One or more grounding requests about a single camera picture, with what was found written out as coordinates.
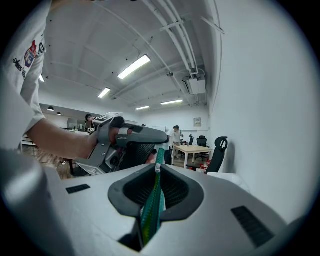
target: forearm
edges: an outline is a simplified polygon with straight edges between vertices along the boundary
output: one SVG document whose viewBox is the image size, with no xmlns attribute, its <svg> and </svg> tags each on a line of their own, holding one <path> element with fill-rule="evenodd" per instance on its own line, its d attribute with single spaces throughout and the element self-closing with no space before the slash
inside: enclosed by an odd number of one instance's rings
<svg viewBox="0 0 320 256">
<path fill-rule="evenodd" d="M 26 134 L 39 148 L 66 159 L 88 158 L 95 143 L 93 137 L 62 130 L 45 118 Z"/>
</svg>

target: floor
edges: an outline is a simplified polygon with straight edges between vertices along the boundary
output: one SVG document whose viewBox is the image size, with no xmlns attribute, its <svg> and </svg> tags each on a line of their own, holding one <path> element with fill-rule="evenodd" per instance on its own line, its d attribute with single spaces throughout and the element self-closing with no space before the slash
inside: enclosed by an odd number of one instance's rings
<svg viewBox="0 0 320 256">
<path fill-rule="evenodd" d="M 34 157 L 42 166 L 44 167 L 51 167 L 53 169 L 56 169 L 60 179 L 66 180 L 66 179 L 73 179 L 76 178 L 71 175 L 70 173 L 70 166 L 69 162 L 65 162 L 65 160 L 61 157 L 58 157 L 56 155 L 50 154 L 45 152 L 44 150 L 36 147 L 36 146 L 28 146 L 23 145 L 22 146 L 22 152 L 23 154 L 27 156 Z M 192 155 L 189 155 L 188 163 L 192 164 Z M 195 164 L 202 164 L 203 161 L 201 158 L 198 158 L 194 161 Z M 183 168 L 185 166 L 185 157 L 181 157 L 179 154 L 179 158 L 176 158 L 174 160 L 174 165 L 177 167 Z"/>
</svg>

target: black pants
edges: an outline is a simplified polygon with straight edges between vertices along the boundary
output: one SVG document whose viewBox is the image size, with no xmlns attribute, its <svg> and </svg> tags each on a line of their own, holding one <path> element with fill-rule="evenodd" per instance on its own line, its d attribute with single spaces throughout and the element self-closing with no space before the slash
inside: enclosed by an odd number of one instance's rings
<svg viewBox="0 0 320 256">
<path fill-rule="evenodd" d="M 171 165 L 172 163 L 171 147 L 169 147 L 169 150 L 164 152 L 164 162 L 166 165 Z"/>
</svg>

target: desk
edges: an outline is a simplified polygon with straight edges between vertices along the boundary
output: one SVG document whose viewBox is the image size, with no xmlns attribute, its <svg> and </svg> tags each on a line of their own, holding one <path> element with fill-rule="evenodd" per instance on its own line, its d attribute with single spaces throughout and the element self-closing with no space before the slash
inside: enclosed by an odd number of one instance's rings
<svg viewBox="0 0 320 256">
<path fill-rule="evenodd" d="M 213 150 L 213 148 L 205 147 L 205 146 L 196 146 L 196 145 L 173 145 L 173 159 L 172 159 L 172 165 L 174 166 L 174 161 L 175 161 L 175 148 L 177 150 L 180 150 L 181 152 L 185 153 L 184 157 L 184 168 L 187 168 L 186 165 L 188 164 L 188 154 L 193 154 L 192 157 L 192 163 L 195 162 L 195 154 L 196 153 L 204 153 L 204 152 L 210 152 Z"/>
</svg>

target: green object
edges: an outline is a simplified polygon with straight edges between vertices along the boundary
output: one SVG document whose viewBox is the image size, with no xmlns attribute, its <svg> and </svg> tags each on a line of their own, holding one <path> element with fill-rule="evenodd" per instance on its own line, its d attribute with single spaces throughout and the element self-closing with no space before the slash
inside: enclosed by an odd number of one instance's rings
<svg viewBox="0 0 320 256">
<path fill-rule="evenodd" d="M 156 164 L 162 164 L 165 158 L 165 150 L 159 149 Z M 143 243 L 146 246 L 160 228 L 160 214 L 165 208 L 165 195 L 160 185 L 161 172 L 155 175 L 154 188 L 146 200 L 141 214 L 141 229 Z"/>
</svg>

